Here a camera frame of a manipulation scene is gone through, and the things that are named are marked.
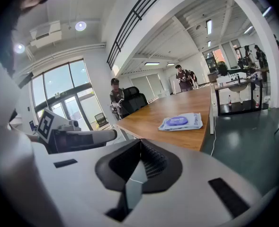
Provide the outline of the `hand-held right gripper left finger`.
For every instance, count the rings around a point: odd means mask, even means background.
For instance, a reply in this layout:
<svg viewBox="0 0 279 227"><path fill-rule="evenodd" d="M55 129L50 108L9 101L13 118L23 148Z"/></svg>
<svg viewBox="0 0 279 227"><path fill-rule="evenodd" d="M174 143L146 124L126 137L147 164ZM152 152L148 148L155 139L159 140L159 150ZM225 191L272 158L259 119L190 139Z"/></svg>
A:
<svg viewBox="0 0 279 227"><path fill-rule="evenodd" d="M116 174L109 161L102 160L139 145L140 140L127 140L101 148L48 154L42 144L34 144L36 165L64 227L142 227L142 217L135 212L122 221L114 219L124 206L123 195L120 190L105 187Z"/></svg>

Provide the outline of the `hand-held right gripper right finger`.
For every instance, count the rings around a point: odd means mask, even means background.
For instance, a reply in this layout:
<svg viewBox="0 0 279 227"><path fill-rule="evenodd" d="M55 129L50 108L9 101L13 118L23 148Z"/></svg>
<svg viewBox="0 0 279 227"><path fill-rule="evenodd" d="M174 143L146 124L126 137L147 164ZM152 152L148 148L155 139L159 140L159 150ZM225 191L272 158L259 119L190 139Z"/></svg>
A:
<svg viewBox="0 0 279 227"><path fill-rule="evenodd" d="M214 157L169 143L152 143L177 155L183 170L167 191L142 195L129 215L131 227L214 227L232 220L208 184L215 178L227 182L249 206L261 199L254 185Z"/></svg>

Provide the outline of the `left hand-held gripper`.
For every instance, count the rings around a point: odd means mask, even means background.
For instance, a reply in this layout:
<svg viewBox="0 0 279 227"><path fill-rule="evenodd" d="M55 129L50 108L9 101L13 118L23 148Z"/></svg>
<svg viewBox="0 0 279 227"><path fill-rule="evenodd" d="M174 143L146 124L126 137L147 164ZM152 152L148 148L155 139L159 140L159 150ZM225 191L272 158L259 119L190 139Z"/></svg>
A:
<svg viewBox="0 0 279 227"><path fill-rule="evenodd" d="M67 120L48 109L44 110L36 132L49 154L103 147L117 138L116 130L93 131L91 135L81 130L77 120Z"/></svg>

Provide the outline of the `blue and white packet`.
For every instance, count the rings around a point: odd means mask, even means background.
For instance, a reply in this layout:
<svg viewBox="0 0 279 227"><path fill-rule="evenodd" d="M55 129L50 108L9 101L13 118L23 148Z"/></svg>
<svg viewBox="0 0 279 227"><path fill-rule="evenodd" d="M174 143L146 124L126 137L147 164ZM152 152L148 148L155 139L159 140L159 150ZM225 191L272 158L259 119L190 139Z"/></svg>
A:
<svg viewBox="0 0 279 227"><path fill-rule="evenodd" d="M158 127L160 131L187 131L202 128L203 123L200 113L184 113L165 118Z"/></svg>

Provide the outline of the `black office chair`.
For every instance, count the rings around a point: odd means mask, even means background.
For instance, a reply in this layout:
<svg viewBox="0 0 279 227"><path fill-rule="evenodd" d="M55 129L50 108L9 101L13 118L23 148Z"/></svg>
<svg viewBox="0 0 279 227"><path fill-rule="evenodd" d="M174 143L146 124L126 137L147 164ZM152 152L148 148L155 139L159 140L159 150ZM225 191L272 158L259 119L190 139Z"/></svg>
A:
<svg viewBox="0 0 279 227"><path fill-rule="evenodd" d="M123 90L124 101L121 103L122 114L130 115L148 105L146 97L137 87L128 87Z"/></svg>

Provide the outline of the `wooden table with white legs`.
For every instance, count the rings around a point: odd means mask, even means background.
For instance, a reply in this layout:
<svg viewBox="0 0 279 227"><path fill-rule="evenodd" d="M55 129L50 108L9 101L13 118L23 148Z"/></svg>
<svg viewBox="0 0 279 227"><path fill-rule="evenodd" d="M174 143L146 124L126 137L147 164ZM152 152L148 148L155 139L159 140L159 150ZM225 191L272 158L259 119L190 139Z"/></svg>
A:
<svg viewBox="0 0 279 227"><path fill-rule="evenodd" d="M157 99L118 121L116 126L122 134L129 133L138 139L155 140L201 151L207 128L211 128L211 106L211 87L202 87ZM200 113L203 127L189 131L158 130L165 118L185 113Z"/></svg>

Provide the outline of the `glass entrance doors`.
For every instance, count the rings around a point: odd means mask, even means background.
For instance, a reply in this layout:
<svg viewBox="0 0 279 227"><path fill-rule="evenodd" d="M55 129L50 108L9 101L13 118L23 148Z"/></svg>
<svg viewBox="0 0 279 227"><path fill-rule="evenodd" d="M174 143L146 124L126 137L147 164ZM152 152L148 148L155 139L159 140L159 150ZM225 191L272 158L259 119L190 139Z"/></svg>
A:
<svg viewBox="0 0 279 227"><path fill-rule="evenodd" d="M98 130L95 115L102 113L83 59L43 72L31 81L36 117L48 108L55 114L77 120L83 131ZM55 98L55 94L66 92Z"/></svg>

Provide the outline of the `person's white shirt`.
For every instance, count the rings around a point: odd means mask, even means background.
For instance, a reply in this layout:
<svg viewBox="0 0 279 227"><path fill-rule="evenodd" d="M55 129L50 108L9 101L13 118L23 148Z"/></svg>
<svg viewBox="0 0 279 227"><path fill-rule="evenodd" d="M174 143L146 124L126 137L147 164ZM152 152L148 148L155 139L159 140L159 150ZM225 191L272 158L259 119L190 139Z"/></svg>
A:
<svg viewBox="0 0 279 227"><path fill-rule="evenodd" d="M20 89L0 63L0 227L63 227L29 137L10 128Z"/></svg>

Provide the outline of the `black balcony railing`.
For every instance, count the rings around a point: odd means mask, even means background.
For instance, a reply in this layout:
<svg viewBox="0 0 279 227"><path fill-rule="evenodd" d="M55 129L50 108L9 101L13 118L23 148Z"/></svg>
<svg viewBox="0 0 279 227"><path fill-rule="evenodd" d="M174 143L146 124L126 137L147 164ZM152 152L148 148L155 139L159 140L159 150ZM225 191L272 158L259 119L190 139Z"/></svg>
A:
<svg viewBox="0 0 279 227"><path fill-rule="evenodd" d="M158 0L138 0L132 7L115 37L111 50L109 51L107 64L110 69L113 69L117 56L121 53L122 47L135 26L142 21L145 14L157 1Z"/></svg>

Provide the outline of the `white sink basin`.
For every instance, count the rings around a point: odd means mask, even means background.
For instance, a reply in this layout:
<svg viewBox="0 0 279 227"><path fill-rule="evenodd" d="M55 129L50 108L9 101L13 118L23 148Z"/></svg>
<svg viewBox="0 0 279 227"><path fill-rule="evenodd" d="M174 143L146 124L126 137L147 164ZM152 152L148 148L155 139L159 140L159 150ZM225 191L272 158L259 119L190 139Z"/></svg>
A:
<svg viewBox="0 0 279 227"><path fill-rule="evenodd" d="M240 92L247 88L248 84L235 84L229 87L229 90L232 92L236 92L238 95L239 102L243 104L243 100L240 96Z"/></svg>

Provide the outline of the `white ceiling air conditioner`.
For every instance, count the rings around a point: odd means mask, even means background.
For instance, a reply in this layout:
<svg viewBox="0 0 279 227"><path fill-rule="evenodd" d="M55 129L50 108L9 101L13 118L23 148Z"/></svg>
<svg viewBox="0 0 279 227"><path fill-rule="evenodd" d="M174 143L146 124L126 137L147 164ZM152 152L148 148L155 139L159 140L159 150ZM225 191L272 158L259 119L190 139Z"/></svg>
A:
<svg viewBox="0 0 279 227"><path fill-rule="evenodd" d="M61 23L59 20L45 23L30 30L32 41L30 45L41 48L62 39Z"/></svg>

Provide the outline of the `black frame table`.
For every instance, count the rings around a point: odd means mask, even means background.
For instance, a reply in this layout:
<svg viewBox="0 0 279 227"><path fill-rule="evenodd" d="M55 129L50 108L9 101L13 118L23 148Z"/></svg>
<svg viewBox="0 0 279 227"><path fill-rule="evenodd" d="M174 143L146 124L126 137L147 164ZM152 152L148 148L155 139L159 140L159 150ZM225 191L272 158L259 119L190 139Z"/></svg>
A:
<svg viewBox="0 0 279 227"><path fill-rule="evenodd" d="M243 104L237 100L236 102L232 102L232 107L228 106L227 104L220 103L220 91L224 89L229 89L230 86L235 84L248 84L247 87L250 89L250 98L248 100L243 99ZM216 95L216 103L217 103L217 112L219 116L231 116L234 114L244 114L244 113L251 113L261 110L262 105L262 88L263 88L263 81L262 79L242 79L240 83L237 81L228 82L228 83L220 83L220 85L215 84L215 95ZM260 107L255 108L255 100L256 96L259 95L260 97Z"/></svg>

